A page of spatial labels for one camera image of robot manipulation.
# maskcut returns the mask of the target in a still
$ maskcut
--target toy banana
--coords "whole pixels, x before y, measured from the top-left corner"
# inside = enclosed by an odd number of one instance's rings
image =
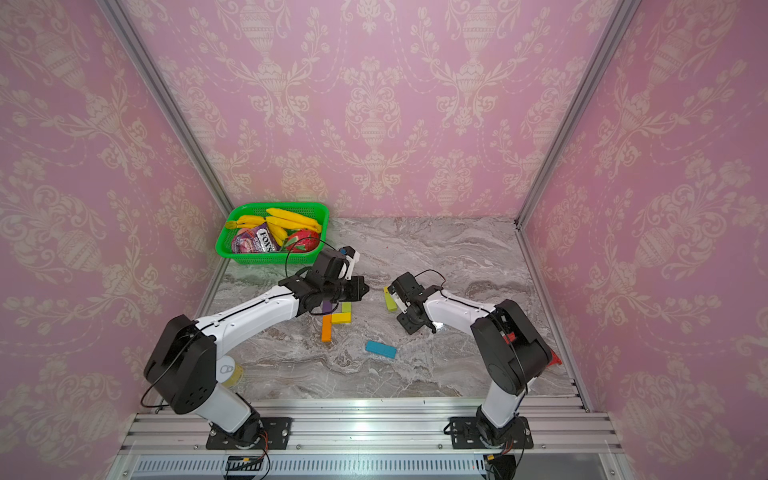
[[[323,226],[317,223],[317,220],[314,220],[309,217],[304,217],[302,214],[289,212],[288,210],[283,210],[282,208],[267,208],[266,212],[269,215],[272,215],[273,217],[282,218],[284,220],[291,220],[296,223],[302,223],[304,225],[309,225],[310,227],[315,227],[314,229],[310,228],[310,230],[314,230],[317,233],[320,233],[321,231],[323,231]]]
[[[237,220],[229,220],[224,224],[224,228],[254,228],[264,223],[264,217],[258,215],[240,215]]]
[[[288,230],[312,230],[313,232],[320,233],[323,231],[322,227],[316,227],[315,225],[307,225],[305,223],[295,222],[293,220],[286,220],[279,217],[267,217],[266,222],[270,225],[277,225]]]
[[[288,237],[288,232],[286,232],[286,229],[278,227],[277,225],[272,225],[271,223],[267,223],[266,225],[269,227],[272,236],[275,237],[277,246],[282,247],[283,243],[285,243],[286,238]]]

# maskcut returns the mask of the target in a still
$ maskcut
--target foxs candy bag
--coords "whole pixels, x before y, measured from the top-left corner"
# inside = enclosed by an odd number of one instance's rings
[[[232,253],[277,252],[277,242],[266,222],[246,230],[232,239]]]

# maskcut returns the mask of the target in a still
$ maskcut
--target green block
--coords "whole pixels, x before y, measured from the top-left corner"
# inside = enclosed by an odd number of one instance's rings
[[[386,300],[386,309],[390,312],[397,311],[397,303],[392,299],[392,295],[389,295],[386,287],[384,287],[384,300]]]

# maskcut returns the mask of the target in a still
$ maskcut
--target yellow banana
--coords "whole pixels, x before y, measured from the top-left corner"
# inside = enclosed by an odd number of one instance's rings
[[[277,225],[278,227],[286,228],[288,230],[312,230],[313,232],[320,233],[323,231],[322,227],[316,227],[314,225],[306,225],[304,223],[295,222],[293,220],[286,220],[279,217],[267,217],[266,222],[270,225]]]
[[[304,217],[302,214],[289,212],[288,210],[283,210],[282,208],[267,208],[266,212],[269,215],[272,215],[273,217],[283,218],[284,220],[291,220],[296,223],[303,223],[304,225],[310,225],[312,227],[315,227],[316,229],[318,229],[318,230],[315,230],[317,233],[323,230],[323,226],[317,223],[317,220],[314,220],[309,217]]]
[[[240,215],[237,220],[229,220],[224,224],[224,228],[254,228],[256,225],[264,223],[264,217],[258,215]]]
[[[272,225],[271,223],[267,223],[266,225],[270,228],[270,233],[272,236],[275,237],[277,246],[282,247],[283,243],[286,241],[286,238],[288,238],[288,232],[286,232],[286,229],[278,227],[277,225]]]
[[[237,219],[238,223],[255,223],[256,225],[261,225],[264,223],[264,217],[261,217],[260,215],[240,215],[240,218]]]

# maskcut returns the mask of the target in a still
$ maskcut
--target blue block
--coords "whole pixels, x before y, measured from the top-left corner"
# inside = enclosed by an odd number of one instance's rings
[[[368,340],[368,343],[366,344],[366,350],[371,353],[375,353],[376,355],[388,356],[390,359],[395,358],[395,354],[397,353],[397,349],[395,347],[384,345],[383,343],[379,342],[373,342],[372,340]]]

